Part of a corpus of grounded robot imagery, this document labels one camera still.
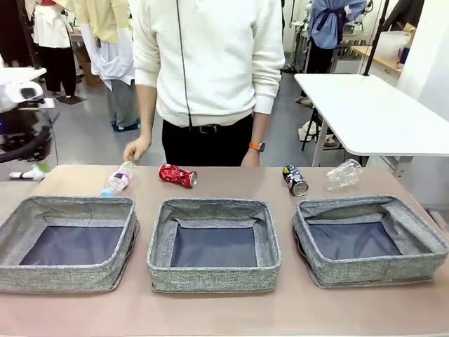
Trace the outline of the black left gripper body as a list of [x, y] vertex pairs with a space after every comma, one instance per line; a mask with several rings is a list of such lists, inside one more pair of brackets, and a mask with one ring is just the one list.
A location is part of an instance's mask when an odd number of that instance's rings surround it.
[[33, 112], [1, 113], [1, 147], [21, 147], [34, 139], [38, 118]]

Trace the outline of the person's right hand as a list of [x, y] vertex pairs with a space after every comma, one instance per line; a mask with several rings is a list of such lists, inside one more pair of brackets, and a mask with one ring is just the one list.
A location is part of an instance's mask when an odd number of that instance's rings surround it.
[[149, 135], [141, 135], [136, 140], [128, 143], [123, 151], [123, 160], [137, 162], [147, 152], [152, 144], [152, 137]]

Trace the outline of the person's left hand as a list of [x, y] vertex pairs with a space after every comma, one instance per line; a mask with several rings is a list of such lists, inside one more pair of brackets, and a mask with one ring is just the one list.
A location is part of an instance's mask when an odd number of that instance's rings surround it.
[[257, 150], [249, 149], [241, 162], [241, 166], [247, 168], [259, 167], [260, 153]]

